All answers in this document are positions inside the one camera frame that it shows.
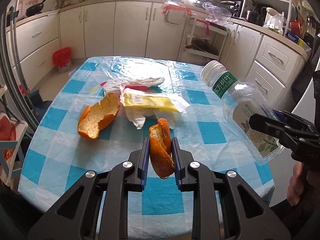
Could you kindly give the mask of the person's right hand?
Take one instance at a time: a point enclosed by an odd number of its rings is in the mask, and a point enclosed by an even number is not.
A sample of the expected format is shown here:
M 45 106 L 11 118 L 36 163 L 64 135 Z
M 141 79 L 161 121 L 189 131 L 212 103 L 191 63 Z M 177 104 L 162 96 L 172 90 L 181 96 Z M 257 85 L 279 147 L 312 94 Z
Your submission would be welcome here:
M 306 172 L 304 164 L 296 162 L 287 189 L 287 201 L 291 206 L 295 206 L 299 203 L 300 197 L 306 189 L 307 184 L 315 188 L 315 196 L 319 199 L 319 172 Z

